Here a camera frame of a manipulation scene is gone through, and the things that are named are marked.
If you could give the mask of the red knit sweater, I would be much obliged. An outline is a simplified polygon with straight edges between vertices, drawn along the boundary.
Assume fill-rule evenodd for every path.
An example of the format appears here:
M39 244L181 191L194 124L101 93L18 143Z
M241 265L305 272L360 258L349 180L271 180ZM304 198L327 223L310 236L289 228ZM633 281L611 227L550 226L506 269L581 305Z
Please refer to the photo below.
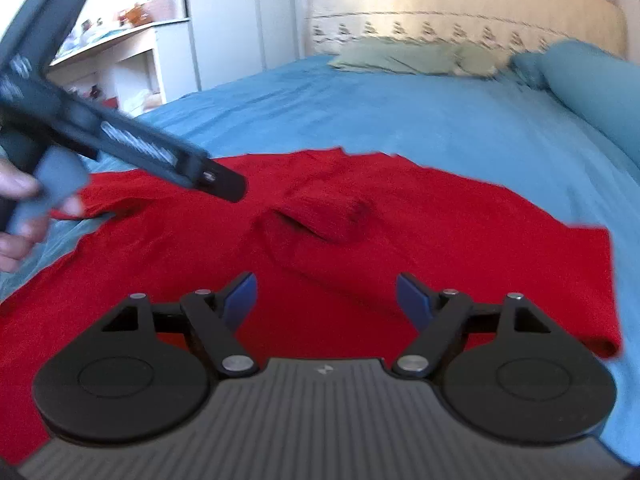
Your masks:
M611 241L568 226L496 184L381 153L231 157L236 204L141 170L95 174L81 191L96 232L1 305L1 454L18 463L47 439L32 380L40 366L133 292L174 302L258 281L242 345L259 361L392 360L412 328L398 274L493 304L521 292L602 358L622 345Z

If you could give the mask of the white shelf desk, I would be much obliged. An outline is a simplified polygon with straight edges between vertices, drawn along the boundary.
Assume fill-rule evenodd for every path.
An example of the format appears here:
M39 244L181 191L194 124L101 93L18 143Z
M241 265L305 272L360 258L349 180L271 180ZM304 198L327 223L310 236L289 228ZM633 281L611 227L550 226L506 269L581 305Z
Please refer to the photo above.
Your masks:
M132 117L200 90L186 18L102 38L57 58L48 77L81 94L96 88Z

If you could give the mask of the white grey wardrobe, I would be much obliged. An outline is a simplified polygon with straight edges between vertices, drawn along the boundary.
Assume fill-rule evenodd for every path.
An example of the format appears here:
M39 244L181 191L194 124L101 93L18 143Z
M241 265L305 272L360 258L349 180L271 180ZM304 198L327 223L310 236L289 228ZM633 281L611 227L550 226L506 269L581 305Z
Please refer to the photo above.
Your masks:
M200 88L298 59L294 0L184 0Z

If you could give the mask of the blue bed sheet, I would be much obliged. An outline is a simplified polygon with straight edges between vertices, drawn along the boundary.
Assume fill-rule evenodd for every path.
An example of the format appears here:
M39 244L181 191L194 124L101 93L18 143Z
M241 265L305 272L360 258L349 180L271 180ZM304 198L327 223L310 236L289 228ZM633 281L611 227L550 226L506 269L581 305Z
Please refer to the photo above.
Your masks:
M507 79L357 74L323 56L193 93L150 124L214 155L336 148L382 152L500 184L568 223L613 237L623 353L604 438L639 458L639 170L549 92Z

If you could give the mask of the folded blue duvet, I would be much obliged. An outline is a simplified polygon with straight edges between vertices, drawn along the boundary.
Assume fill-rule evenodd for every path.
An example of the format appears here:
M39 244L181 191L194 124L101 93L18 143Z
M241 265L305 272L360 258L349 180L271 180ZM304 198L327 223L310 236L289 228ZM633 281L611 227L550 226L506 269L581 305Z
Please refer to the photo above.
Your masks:
M524 84L548 90L575 115L639 162L639 66L593 44L564 40L544 52L511 56Z

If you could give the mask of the green flat pillow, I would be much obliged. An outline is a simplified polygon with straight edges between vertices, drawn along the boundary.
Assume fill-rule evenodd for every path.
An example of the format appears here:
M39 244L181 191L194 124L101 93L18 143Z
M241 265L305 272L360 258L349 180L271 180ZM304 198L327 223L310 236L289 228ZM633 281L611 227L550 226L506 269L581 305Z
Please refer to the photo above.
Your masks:
M345 46L329 66L352 73L491 78L506 68L511 56L509 50L474 42L362 38Z

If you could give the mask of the beige quilted headboard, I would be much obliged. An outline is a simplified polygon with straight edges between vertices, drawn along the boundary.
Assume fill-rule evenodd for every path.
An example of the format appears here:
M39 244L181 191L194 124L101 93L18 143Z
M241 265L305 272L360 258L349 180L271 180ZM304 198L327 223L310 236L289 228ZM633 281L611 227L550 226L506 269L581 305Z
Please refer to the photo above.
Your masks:
M628 51L624 12L606 0L308 0L305 27L309 54L337 54L364 37L511 52L576 39L619 58Z

